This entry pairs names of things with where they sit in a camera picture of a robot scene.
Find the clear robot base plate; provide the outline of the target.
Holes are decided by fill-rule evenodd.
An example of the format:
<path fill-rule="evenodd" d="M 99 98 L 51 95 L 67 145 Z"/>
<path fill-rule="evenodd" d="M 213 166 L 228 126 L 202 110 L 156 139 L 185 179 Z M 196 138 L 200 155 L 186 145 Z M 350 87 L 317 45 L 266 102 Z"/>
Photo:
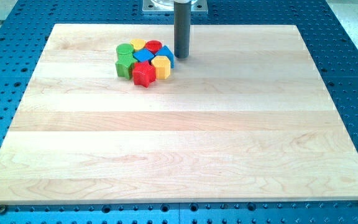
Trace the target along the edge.
<path fill-rule="evenodd" d="M 174 0 L 143 0 L 143 14 L 173 14 Z M 208 13 L 207 0 L 191 0 L 191 11 Z"/>

